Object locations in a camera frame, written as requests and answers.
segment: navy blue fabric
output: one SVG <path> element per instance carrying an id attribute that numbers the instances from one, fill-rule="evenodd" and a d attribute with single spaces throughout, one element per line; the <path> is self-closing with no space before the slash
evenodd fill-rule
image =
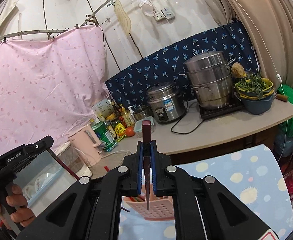
<path id="1" fill-rule="evenodd" d="M 146 91 L 156 83 L 174 81 L 183 100 L 194 99 L 183 63 L 202 51 L 219 50 L 227 59 L 236 58 L 245 70 L 257 72 L 251 41 L 240 21 L 198 33 L 145 57 L 106 81 L 113 98 L 125 107 L 147 104 Z"/>

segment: hand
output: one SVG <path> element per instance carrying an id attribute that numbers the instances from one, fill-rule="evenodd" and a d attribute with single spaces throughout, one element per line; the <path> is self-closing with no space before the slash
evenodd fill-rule
<path id="1" fill-rule="evenodd" d="M 12 196 L 7 196 L 6 201 L 11 206 L 18 206 L 21 208 L 18 208 L 16 212 L 11 214 L 11 219 L 15 223 L 20 223 L 23 227 L 27 227 L 34 219 L 35 215 L 33 211 L 29 208 L 27 208 L 27 200 L 22 195 L 22 189 L 16 185 L 12 185 Z M 7 229 L 12 230 L 8 222 L 5 220 L 5 218 L 1 214 L 1 204 L 0 204 L 0 218 L 3 222 L 3 224 L 6 226 Z"/>

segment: rice cooker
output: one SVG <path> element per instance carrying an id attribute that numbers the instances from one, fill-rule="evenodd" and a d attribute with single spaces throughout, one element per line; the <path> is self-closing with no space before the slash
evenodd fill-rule
<path id="1" fill-rule="evenodd" d="M 169 123 L 181 117 L 186 109 L 175 82 L 156 84 L 146 92 L 148 104 L 158 123 Z"/>

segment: pink electric kettle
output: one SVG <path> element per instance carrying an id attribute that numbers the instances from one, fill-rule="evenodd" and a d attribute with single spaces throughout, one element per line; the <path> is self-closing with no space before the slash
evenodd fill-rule
<path id="1" fill-rule="evenodd" d="M 80 131 L 69 137 L 69 141 L 78 150 L 81 159 L 88 167 L 97 164 L 100 160 L 99 146 L 102 144 L 91 126 L 88 124 Z"/>

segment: electrical outlet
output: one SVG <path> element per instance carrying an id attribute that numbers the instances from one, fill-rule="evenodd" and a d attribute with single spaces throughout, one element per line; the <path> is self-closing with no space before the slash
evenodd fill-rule
<path id="1" fill-rule="evenodd" d="M 162 9 L 162 12 L 165 15 L 165 18 L 167 18 L 167 20 L 172 20 L 175 18 L 173 11 L 169 8 Z"/>
<path id="2" fill-rule="evenodd" d="M 164 16 L 163 12 L 158 11 L 154 14 L 154 19 L 156 19 L 156 21 L 159 22 L 159 21 L 165 19 L 165 16 Z"/>

